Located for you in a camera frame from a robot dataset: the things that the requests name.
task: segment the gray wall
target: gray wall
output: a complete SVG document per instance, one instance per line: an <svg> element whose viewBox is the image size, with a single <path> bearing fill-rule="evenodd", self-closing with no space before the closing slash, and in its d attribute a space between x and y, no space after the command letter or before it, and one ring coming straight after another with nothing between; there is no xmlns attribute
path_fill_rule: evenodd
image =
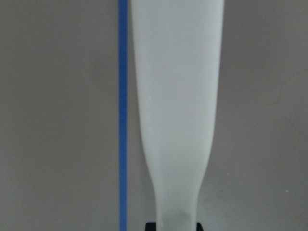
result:
<svg viewBox="0 0 308 231"><path fill-rule="evenodd" d="M117 1L0 1L0 231L118 230ZM226 0L207 231L308 230L308 1ZM155 220L131 34L128 231Z"/></svg>

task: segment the white paddle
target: white paddle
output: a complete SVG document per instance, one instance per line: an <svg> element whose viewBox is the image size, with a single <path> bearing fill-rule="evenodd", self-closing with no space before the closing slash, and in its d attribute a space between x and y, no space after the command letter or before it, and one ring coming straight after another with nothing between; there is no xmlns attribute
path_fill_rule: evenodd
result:
<svg viewBox="0 0 308 231"><path fill-rule="evenodd" d="M157 231L195 231L210 155L223 0L131 0L142 142Z"/></svg>

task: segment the blue stripe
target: blue stripe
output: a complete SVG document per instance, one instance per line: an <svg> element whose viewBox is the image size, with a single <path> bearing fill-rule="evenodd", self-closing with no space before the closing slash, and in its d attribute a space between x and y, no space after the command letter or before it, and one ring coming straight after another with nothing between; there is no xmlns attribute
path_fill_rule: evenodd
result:
<svg viewBox="0 0 308 231"><path fill-rule="evenodd" d="M120 231L127 230L127 30L128 3L119 10L119 201Z"/></svg>

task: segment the blue tape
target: blue tape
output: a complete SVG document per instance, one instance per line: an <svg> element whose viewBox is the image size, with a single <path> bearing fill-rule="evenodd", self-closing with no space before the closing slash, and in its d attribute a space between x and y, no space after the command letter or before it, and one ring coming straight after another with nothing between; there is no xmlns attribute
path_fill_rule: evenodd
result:
<svg viewBox="0 0 308 231"><path fill-rule="evenodd" d="M128 2L119 0L119 219L127 230L127 34Z"/></svg>

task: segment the black base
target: black base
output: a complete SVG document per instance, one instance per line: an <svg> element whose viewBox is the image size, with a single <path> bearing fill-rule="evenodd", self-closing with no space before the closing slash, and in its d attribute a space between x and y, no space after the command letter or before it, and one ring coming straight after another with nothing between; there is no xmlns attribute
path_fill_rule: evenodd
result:
<svg viewBox="0 0 308 231"><path fill-rule="evenodd" d="M145 231L156 231L156 223L149 222L145 224ZM202 225L197 223L197 231L203 231Z"/></svg>

